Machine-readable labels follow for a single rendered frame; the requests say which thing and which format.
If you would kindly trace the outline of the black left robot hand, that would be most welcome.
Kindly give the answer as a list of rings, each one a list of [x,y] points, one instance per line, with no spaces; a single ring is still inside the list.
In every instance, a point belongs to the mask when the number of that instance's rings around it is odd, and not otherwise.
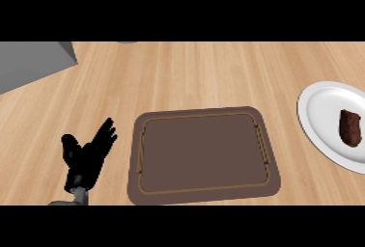
[[[98,182],[104,160],[117,140],[113,119],[107,119],[94,140],[80,146],[76,137],[61,137],[63,159],[69,166],[64,190],[72,193],[77,187],[91,190]]]

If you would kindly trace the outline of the brown tray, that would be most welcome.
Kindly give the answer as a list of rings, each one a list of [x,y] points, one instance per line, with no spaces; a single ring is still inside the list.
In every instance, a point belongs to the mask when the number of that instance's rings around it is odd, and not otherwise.
[[[129,198],[166,205],[272,196],[281,177],[261,111],[151,112],[135,122]]]

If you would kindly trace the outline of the white plate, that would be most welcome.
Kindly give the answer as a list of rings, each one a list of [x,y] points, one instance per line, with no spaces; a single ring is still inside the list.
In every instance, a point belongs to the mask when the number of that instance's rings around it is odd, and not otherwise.
[[[351,147],[340,136],[343,110],[361,117],[363,140],[357,147]],[[318,150],[342,167],[365,175],[365,92],[340,82],[311,84],[299,97],[298,116]]]

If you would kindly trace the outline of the brown sweet potato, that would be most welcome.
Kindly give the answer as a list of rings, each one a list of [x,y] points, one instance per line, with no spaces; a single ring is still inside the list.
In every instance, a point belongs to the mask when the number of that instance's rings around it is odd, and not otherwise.
[[[343,109],[340,114],[340,137],[352,148],[355,148],[363,141],[360,122],[360,115]]]

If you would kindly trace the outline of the grey appliance block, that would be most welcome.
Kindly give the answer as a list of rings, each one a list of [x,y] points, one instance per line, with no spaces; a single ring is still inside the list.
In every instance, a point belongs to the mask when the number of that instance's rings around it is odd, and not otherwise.
[[[70,41],[0,41],[0,95],[76,65]]]

